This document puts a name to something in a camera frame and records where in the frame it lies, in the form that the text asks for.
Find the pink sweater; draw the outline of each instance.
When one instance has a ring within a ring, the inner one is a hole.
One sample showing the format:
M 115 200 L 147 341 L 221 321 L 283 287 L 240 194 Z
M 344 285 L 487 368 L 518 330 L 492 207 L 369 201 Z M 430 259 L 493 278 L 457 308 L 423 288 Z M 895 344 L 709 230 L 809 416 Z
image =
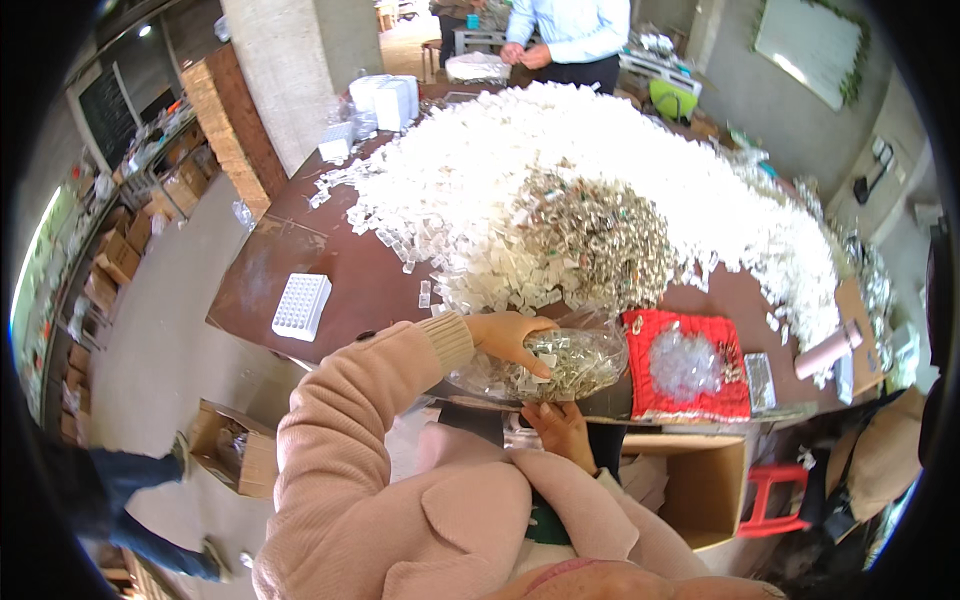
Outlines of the pink sweater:
M 548 452 L 432 424 L 419 474 L 388 485 L 394 415 L 472 354 L 467 326 L 446 313 L 342 348 L 302 380 L 277 430 L 276 515 L 253 568 L 261 599 L 490 593 L 514 568 L 531 486 L 578 556 L 629 559 L 669 579 L 708 575 L 658 516 Z

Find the hand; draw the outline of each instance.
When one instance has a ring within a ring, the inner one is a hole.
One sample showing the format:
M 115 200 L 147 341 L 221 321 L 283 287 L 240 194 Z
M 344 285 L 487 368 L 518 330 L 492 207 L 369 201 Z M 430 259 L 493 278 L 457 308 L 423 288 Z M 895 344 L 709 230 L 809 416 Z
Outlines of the hand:
M 590 477 L 596 476 L 599 469 L 593 463 L 587 422 L 576 402 L 544 402 L 540 406 L 524 402 L 520 414 L 537 430 L 544 450 L 570 459 Z
M 503 44 L 503 48 L 500 50 L 500 59 L 507 64 L 517 64 L 522 55 L 523 46 L 515 41 Z
M 542 69 L 553 62 L 553 57 L 550 56 L 550 47 L 546 44 L 537 44 L 520 56 L 520 62 L 528 69 Z
M 554 322 L 546 317 L 524 317 L 514 311 L 468 315 L 464 322 L 477 348 L 490 356 L 517 363 L 537 377 L 550 377 L 546 364 L 523 347 L 523 338 L 532 331 L 555 329 Z

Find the light blue shirt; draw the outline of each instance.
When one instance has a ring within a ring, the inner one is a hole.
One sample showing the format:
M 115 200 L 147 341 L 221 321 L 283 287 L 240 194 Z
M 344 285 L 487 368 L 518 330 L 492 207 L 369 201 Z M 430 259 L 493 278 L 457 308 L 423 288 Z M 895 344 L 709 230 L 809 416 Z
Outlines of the light blue shirt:
M 534 25 L 554 62 L 605 59 L 627 43 L 630 0 L 514 0 L 507 41 L 525 46 Z

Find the white box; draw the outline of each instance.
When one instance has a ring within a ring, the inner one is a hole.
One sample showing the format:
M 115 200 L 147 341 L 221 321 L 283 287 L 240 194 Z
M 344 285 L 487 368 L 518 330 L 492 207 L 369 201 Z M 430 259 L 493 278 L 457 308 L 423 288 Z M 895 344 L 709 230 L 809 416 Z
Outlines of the white box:
M 353 99 L 353 105 L 357 112 L 373 112 L 376 110 L 373 106 L 373 93 L 391 78 L 390 75 L 368 75 L 353 80 L 349 85 L 349 90 L 350 98 Z
M 397 75 L 396 78 L 407 84 L 407 118 L 409 119 L 407 125 L 409 126 L 420 116 L 420 86 L 414 75 Z
M 332 289 L 326 275 L 291 273 L 276 307 L 271 329 L 285 338 L 313 342 Z
M 376 128 L 399 132 L 410 122 L 407 84 L 393 79 L 380 86 L 373 94 L 376 105 Z
M 317 145 L 320 158 L 327 162 L 349 158 L 352 147 L 353 124 L 349 121 L 328 127 L 320 144 Z

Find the pink thermos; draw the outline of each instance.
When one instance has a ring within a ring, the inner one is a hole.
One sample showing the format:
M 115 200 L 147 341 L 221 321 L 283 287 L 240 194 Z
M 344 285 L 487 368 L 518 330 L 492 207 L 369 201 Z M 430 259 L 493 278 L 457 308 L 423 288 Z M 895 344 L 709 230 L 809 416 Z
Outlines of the pink thermos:
M 797 378 L 807 379 L 821 369 L 828 369 L 836 359 L 853 352 L 861 344 L 863 335 L 860 327 L 850 319 L 839 331 L 797 357 L 793 363 Z

